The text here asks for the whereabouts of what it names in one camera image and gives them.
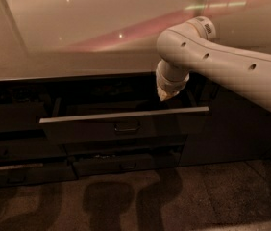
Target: dark brown floor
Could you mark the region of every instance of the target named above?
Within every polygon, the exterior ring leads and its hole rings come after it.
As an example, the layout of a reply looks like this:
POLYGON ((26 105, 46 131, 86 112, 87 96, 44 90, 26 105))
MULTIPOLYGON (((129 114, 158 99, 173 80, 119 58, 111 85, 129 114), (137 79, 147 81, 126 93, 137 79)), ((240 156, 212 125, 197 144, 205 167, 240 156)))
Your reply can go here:
POLYGON ((271 161, 0 189, 0 230, 271 231, 271 161))

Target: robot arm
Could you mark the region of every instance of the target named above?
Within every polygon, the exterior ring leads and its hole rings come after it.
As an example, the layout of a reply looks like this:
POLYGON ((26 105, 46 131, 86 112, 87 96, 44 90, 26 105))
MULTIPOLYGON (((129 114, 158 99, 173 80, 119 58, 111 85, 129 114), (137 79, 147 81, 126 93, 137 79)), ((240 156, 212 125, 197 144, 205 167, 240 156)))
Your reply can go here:
POLYGON ((161 100, 185 87, 190 71, 236 92, 271 112, 271 55, 210 42, 215 28, 205 17, 171 27, 158 38, 157 75, 161 100))

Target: floor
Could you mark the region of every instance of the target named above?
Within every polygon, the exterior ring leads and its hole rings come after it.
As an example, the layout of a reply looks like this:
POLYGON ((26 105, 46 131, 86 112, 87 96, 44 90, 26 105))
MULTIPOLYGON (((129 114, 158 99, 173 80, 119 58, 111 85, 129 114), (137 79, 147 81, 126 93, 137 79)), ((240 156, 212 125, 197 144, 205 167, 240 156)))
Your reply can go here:
POLYGON ((271 231, 271 161, 0 189, 0 230, 271 231))

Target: drawer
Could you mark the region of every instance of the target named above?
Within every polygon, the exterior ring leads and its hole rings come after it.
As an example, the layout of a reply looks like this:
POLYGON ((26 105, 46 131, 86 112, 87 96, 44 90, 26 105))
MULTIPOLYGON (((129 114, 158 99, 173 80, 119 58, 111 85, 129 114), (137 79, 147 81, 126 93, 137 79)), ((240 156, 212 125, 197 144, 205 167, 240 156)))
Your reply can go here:
POLYGON ((0 141, 0 162, 66 156, 62 147, 46 138, 0 141))
POLYGON ((75 180, 72 166, 66 162, 32 163, 0 167, 0 187, 75 180))
POLYGON ((98 141, 70 143, 64 146, 67 155, 114 154, 117 152, 137 152, 165 146, 184 146, 186 135, 173 135, 153 138, 133 138, 118 141, 98 141))
POLYGON ((180 153, 164 153, 159 155, 136 154, 80 159, 78 162, 73 163, 73 166, 78 176, 86 176, 162 167, 176 167, 179 159, 180 153))
POLYGON ((42 118, 40 125, 55 144, 110 141, 199 133, 208 107, 70 115, 42 118))
POLYGON ((38 121, 45 116, 43 102, 0 104, 0 133, 39 129, 38 121))

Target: white object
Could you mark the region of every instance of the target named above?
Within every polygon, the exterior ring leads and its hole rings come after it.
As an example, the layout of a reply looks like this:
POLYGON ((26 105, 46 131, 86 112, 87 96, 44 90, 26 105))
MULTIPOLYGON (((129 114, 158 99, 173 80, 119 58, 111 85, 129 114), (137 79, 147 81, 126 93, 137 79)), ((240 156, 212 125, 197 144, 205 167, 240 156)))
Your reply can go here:
POLYGON ((162 61, 156 70, 160 99, 179 93, 194 71, 271 112, 271 55, 210 42, 215 36, 212 22, 202 16, 160 34, 157 49, 162 61))

